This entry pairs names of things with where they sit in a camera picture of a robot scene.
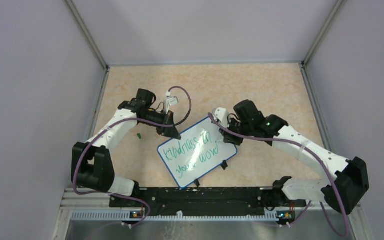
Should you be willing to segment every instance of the cable clip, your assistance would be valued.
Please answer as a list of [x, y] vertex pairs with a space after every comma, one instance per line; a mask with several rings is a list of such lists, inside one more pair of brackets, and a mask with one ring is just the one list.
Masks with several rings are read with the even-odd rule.
[[105, 130], [106, 130], [107, 133], [111, 133], [113, 131], [113, 128], [110, 127], [110, 126], [106, 126]]
[[298, 161], [301, 161], [301, 156], [303, 155], [303, 152], [304, 152], [304, 149], [310, 144], [312, 143], [311, 140], [307, 139], [303, 144], [302, 146], [299, 148], [299, 151], [298, 151], [298, 154], [296, 156], [296, 159]]

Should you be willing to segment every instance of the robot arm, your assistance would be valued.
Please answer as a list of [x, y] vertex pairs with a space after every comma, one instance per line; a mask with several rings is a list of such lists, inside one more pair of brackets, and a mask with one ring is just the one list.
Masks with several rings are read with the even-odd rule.
[[[86, 160], [82, 161], [77, 174], [77, 184], [103, 193], [110, 192], [131, 196], [135, 182], [131, 179], [115, 175], [110, 153], [115, 150], [127, 132], [141, 122], [129, 120], [112, 128], [111, 126], [121, 120], [132, 118], [143, 119], [161, 125], [174, 125], [174, 113], [169, 110], [169, 106], [178, 103], [177, 97], [170, 97], [167, 93], [164, 110], [161, 112], [151, 108], [151, 105], [154, 103], [153, 101], [156, 101], [156, 99], [154, 93], [139, 89], [136, 98], [120, 104], [111, 120], [95, 136], [86, 143], [76, 143], [72, 151], [71, 181], [73, 181], [81, 154], [92, 140], [101, 135], [92, 144], [92, 147], [89, 148], [84, 157], [87, 160], [94, 159], [94, 164], [92, 165]], [[180, 133], [175, 126], [156, 127], [156, 132], [168, 138], [181, 139]]]
[[[366, 163], [360, 158], [355, 157], [353, 160], [349, 160], [324, 149], [297, 132], [282, 118], [276, 115], [264, 117], [252, 101], [244, 100], [233, 109], [237, 114], [237, 119], [231, 117], [233, 114], [229, 114], [225, 108], [215, 108], [212, 115], [222, 127], [240, 135], [285, 139], [301, 144], [302, 147], [299, 147], [287, 142], [267, 141], [270, 146], [291, 154], [322, 177], [321, 180], [303, 180], [285, 176], [273, 183], [274, 189], [281, 190], [282, 196], [278, 196], [279, 198], [285, 198], [286, 201], [326, 202], [334, 210], [341, 212], [324, 169], [310, 153], [304, 151], [304, 148], [308, 148], [318, 155], [327, 167], [328, 174], [334, 179], [339, 190], [346, 214], [352, 212], [369, 189]], [[239, 146], [244, 140], [222, 129], [220, 132], [223, 134], [225, 143]]]

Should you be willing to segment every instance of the whiteboard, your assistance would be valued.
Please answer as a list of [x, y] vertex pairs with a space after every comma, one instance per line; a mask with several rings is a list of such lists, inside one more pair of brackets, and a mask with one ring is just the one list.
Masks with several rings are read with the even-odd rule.
[[158, 146], [157, 151], [181, 189], [238, 153], [235, 145], [223, 142], [219, 127], [208, 117], [180, 135], [181, 140], [170, 139]]

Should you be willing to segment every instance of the beige speckled floor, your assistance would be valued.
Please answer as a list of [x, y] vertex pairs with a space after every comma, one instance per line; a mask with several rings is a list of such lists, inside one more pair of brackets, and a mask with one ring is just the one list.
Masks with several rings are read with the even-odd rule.
[[[280, 116], [322, 145], [297, 63], [112, 67], [95, 132], [111, 119], [120, 103], [136, 96], [138, 88], [155, 93], [159, 103], [169, 87], [175, 85], [184, 87], [192, 98], [191, 115], [178, 126], [180, 132], [206, 117], [213, 108], [223, 107], [233, 113], [234, 105], [249, 99], [265, 116]], [[180, 90], [173, 90], [172, 94], [180, 100], [170, 109], [174, 122], [178, 122], [187, 113], [188, 100]], [[138, 181], [142, 187], [177, 187], [157, 153], [157, 146], [166, 140], [153, 127], [136, 126], [111, 153], [116, 174]], [[201, 178], [201, 186], [271, 186], [283, 176], [318, 178], [288, 154], [256, 141], [246, 140], [228, 165], [225, 171], [218, 167]]]

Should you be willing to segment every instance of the gray wall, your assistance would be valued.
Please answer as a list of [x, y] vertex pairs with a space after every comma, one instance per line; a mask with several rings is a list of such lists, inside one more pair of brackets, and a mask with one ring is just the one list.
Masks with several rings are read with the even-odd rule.
[[363, 209], [384, 239], [384, 1], [349, 0], [308, 70], [335, 148], [367, 162]]
[[50, 238], [102, 77], [62, 0], [0, 0], [0, 240]]
[[110, 65], [299, 62], [335, 0], [73, 0]]

